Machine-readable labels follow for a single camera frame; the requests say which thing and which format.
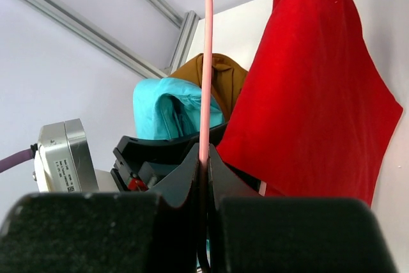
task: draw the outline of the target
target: label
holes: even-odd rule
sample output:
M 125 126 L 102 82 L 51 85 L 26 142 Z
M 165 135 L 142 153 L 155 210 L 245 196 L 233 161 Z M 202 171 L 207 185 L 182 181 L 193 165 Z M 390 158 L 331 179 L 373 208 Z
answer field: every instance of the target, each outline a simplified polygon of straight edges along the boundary
M 68 159 L 63 159 L 59 161 L 55 161 L 54 165 L 56 166 L 59 182 L 61 184 L 61 188 L 66 188 L 68 192 L 74 192 L 74 181 L 72 170 L 70 165 L 68 164 Z

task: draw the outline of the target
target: red fabric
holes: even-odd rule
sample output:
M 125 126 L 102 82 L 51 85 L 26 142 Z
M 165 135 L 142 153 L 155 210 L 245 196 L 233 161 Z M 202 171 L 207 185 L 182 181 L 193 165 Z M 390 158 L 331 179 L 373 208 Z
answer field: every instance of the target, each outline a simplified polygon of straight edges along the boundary
M 353 0 L 274 0 L 218 151 L 265 181 L 266 195 L 371 204 L 401 113 Z

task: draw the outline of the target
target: cable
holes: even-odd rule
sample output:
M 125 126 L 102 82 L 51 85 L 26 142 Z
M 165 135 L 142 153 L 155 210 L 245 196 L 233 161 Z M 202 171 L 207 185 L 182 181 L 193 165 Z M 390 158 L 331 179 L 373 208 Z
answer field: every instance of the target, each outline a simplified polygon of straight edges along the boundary
M 33 159 L 37 149 L 37 144 L 34 144 L 31 145 L 28 150 L 22 150 L 21 152 L 15 153 L 14 155 L 0 160 L 0 174 L 14 166 L 18 166 L 25 161 Z

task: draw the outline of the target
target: clothing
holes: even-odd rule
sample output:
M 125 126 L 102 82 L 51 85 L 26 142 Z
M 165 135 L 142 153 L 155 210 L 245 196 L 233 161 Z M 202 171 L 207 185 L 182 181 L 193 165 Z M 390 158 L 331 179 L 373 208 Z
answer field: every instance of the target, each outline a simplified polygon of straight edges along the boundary
M 231 112 L 242 90 L 247 71 L 223 54 L 213 54 L 212 96 L 222 109 L 224 119 L 230 119 Z M 170 75 L 187 80 L 202 87 L 203 54 L 199 54 Z
M 371 204 L 402 107 L 383 83 L 353 0 L 274 0 L 218 151 L 267 196 Z
M 176 78 L 144 79 L 134 90 L 134 116 L 139 139 L 173 139 L 194 134 L 200 127 L 201 89 Z M 212 97 L 210 126 L 224 123 Z

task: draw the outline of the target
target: pink wire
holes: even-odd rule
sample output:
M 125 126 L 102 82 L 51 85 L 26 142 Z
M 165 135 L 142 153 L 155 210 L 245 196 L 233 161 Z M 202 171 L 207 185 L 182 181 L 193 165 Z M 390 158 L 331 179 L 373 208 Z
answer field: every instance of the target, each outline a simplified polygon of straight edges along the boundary
M 204 16 L 204 54 L 202 76 L 202 102 L 199 136 L 199 161 L 202 169 L 207 168 L 209 158 L 209 129 L 210 129 L 210 89 L 212 86 L 212 41 L 213 41 L 213 0 L 205 0 L 206 13 Z

